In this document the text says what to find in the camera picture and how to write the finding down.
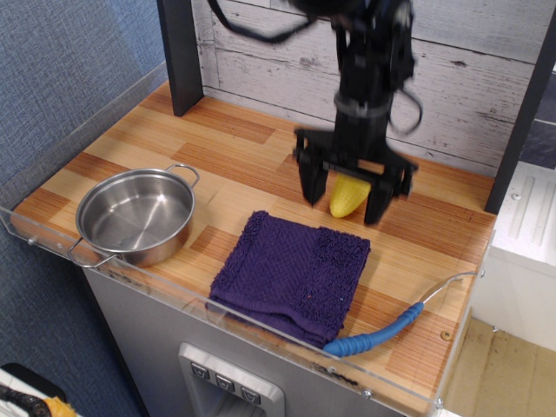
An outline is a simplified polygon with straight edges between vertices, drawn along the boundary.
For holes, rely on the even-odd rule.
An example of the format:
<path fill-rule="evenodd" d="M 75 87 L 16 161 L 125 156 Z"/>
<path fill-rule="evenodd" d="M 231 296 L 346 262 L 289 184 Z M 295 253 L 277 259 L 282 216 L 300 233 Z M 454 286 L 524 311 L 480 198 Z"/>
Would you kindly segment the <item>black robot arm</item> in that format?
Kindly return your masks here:
<path fill-rule="evenodd" d="M 414 12 L 409 1 L 294 1 L 306 20 L 289 30 L 263 35 L 233 23 L 220 4 L 210 9 L 220 23 L 237 35 L 262 43 L 283 43 L 316 23 L 331 21 L 336 36 L 340 88 L 334 96 L 336 117 L 331 131 L 297 129 L 294 157 L 299 166 L 303 196 L 317 203 L 326 191 L 329 171 L 336 171 L 369 186 L 364 196 L 364 222 L 381 220 L 393 198 L 409 195 L 417 165 L 387 145 L 392 126 L 394 95 L 420 101 L 404 84 L 414 74 L 412 28 Z"/>

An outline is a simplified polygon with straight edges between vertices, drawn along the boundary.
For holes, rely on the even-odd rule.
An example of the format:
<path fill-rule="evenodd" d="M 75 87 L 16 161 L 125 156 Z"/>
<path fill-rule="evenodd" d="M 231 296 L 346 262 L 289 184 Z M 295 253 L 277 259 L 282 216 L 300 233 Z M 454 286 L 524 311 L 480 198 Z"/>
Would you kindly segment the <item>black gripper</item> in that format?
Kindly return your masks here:
<path fill-rule="evenodd" d="M 386 142 L 390 103 L 366 115 L 336 113 L 333 130 L 297 129 L 294 157 L 299 165 L 304 199 L 314 206 L 325 194 L 328 172 L 370 182 L 364 222 L 377 224 L 390 202 L 409 195 L 418 166 L 395 153 Z"/>

